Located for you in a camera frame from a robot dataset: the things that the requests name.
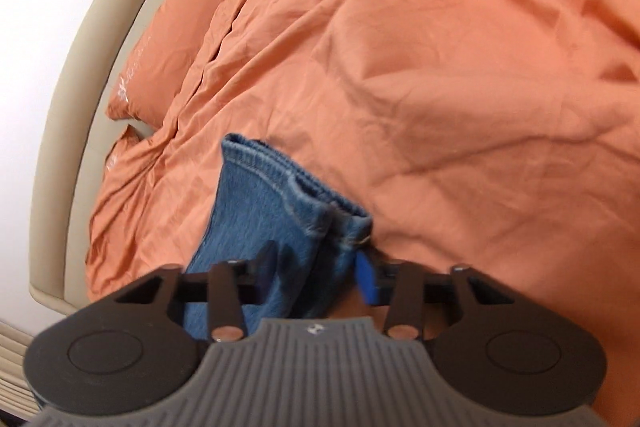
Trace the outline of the beige curtain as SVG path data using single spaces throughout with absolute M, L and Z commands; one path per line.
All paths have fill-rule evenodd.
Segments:
M 24 358 L 32 336 L 0 324 L 0 391 L 1 410 L 29 421 L 38 412 L 36 399 L 24 374 Z

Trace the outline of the beige bed headboard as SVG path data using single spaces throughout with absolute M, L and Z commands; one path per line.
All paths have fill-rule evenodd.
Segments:
M 29 285 L 63 315 L 87 306 L 88 223 L 126 121 L 105 115 L 118 72 L 164 0 L 93 0 L 52 95 L 32 188 Z

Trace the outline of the orange pillow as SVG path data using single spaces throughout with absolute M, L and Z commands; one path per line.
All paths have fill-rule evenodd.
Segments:
M 163 0 L 117 76 L 105 114 L 157 130 L 224 0 Z
M 122 159 L 122 155 L 124 155 L 127 150 L 130 150 L 130 148 L 133 148 L 142 140 L 143 136 L 138 130 L 132 127 L 131 124 L 127 124 L 105 158 L 103 176 L 107 176 L 118 165 Z

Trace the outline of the orange duvet cover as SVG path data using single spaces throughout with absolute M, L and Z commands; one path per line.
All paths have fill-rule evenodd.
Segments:
M 597 411 L 639 416 L 639 0 L 224 0 L 157 132 L 103 177 L 100 299 L 189 265 L 240 134 L 372 217 L 589 329 Z

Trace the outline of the blue denim pants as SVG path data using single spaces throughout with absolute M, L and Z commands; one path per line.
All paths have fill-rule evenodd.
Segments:
M 275 243 L 277 273 L 267 297 L 242 308 L 248 331 L 263 319 L 321 317 L 369 242 L 370 213 L 264 142 L 228 134 L 221 153 L 212 213 L 186 269 L 250 260 Z

